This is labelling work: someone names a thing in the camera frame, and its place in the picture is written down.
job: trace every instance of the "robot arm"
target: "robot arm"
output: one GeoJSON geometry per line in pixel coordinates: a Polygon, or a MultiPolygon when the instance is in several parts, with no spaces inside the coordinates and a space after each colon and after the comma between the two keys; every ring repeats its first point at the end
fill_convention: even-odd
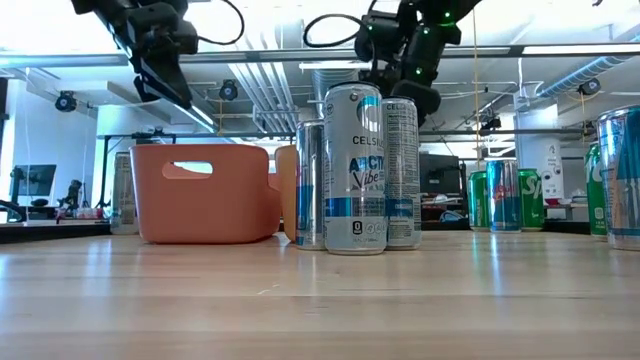
{"type": "Polygon", "coordinates": [[[373,10],[362,17],[355,39],[359,60],[384,60],[363,80],[377,84],[383,95],[399,95],[415,100],[419,123],[436,112],[440,94],[431,88],[446,44],[459,45],[462,37],[456,23],[481,0],[401,0],[396,14],[373,10]]]}
{"type": "MultiPolygon", "coordinates": [[[[240,15],[244,33],[244,19],[240,15]]],[[[194,26],[183,20],[187,0],[72,0],[77,14],[94,12],[122,48],[138,76],[134,85],[142,101],[165,98],[189,109],[191,92],[180,69],[181,54],[198,52],[203,39],[194,26]]]]}

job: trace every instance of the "silver can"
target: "silver can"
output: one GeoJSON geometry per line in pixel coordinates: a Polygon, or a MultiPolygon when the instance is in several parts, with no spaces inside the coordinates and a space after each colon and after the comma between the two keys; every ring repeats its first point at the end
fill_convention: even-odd
{"type": "Polygon", "coordinates": [[[324,238],[340,255],[380,254],[387,246],[385,134],[375,86],[329,89],[324,125],[324,238]]]}
{"type": "Polygon", "coordinates": [[[111,196],[111,233],[135,235],[138,233],[138,214],[133,189],[131,155],[117,152],[114,164],[113,195],[111,196]]]}
{"type": "Polygon", "coordinates": [[[297,167],[297,227],[296,246],[303,250],[325,250],[322,236],[324,218],[323,201],[323,149],[324,121],[303,121],[296,131],[297,167]]]}
{"type": "Polygon", "coordinates": [[[640,106],[598,119],[609,245],[640,250],[640,106]]]}
{"type": "Polygon", "coordinates": [[[387,160],[387,250],[415,250],[422,242],[418,110],[413,100],[382,100],[387,160]]]}

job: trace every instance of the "monitor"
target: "monitor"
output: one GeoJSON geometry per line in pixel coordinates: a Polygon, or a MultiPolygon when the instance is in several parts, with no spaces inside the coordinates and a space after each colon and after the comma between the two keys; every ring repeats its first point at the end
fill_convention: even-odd
{"type": "Polygon", "coordinates": [[[18,165],[11,173],[12,196],[49,196],[53,186],[56,165],[18,165]],[[18,194],[14,194],[17,177],[20,177],[18,194]]]}
{"type": "Polygon", "coordinates": [[[420,192],[460,195],[460,163],[458,157],[421,153],[420,192]]]}

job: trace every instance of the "green can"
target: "green can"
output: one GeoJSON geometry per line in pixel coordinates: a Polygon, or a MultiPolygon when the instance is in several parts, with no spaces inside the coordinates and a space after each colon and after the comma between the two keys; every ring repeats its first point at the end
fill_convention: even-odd
{"type": "Polygon", "coordinates": [[[589,202],[589,223],[591,235],[607,236],[607,216],[604,186],[602,183],[602,163],[600,162],[600,146],[592,143],[585,159],[587,173],[587,201],[589,202]]]}
{"type": "Polygon", "coordinates": [[[542,178],[536,169],[518,170],[522,231],[541,231],[544,226],[544,199],[542,178]]]}
{"type": "Polygon", "coordinates": [[[469,177],[469,226],[473,231],[489,231],[487,172],[474,171],[469,177]]]}

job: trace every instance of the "aluminum can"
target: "aluminum can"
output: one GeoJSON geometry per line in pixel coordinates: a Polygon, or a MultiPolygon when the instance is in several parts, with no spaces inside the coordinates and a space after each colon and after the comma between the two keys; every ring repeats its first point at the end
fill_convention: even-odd
{"type": "Polygon", "coordinates": [[[598,119],[609,244],[640,250],[640,106],[598,119]]]}
{"type": "Polygon", "coordinates": [[[544,199],[542,178],[536,169],[518,170],[522,231],[542,231],[544,226],[544,199]]]}
{"type": "Polygon", "coordinates": [[[487,172],[474,171],[467,185],[469,199],[469,226],[473,231],[489,231],[489,203],[487,172]]]}
{"type": "Polygon", "coordinates": [[[380,254],[387,246],[381,102],[362,82],[338,84],[325,97],[323,233],[333,254],[380,254]]]}
{"type": "Polygon", "coordinates": [[[296,246],[303,250],[325,250],[322,236],[324,219],[323,149],[324,121],[300,122],[296,129],[298,150],[296,246]]]}
{"type": "Polygon", "coordinates": [[[139,232],[136,196],[133,189],[131,155],[117,152],[114,161],[113,195],[111,196],[111,233],[135,235],[139,232]]]}
{"type": "Polygon", "coordinates": [[[591,235],[606,239],[606,201],[604,198],[604,185],[602,184],[600,145],[597,142],[589,146],[589,151],[585,158],[585,170],[587,174],[587,201],[591,235]]]}
{"type": "Polygon", "coordinates": [[[489,227],[492,232],[520,232],[521,205],[515,160],[487,162],[489,227]]]}
{"type": "Polygon", "coordinates": [[[415,250],[422,242],[418,109],[413,100],[382,100],[387,136],[387,250],[415,250]]]}

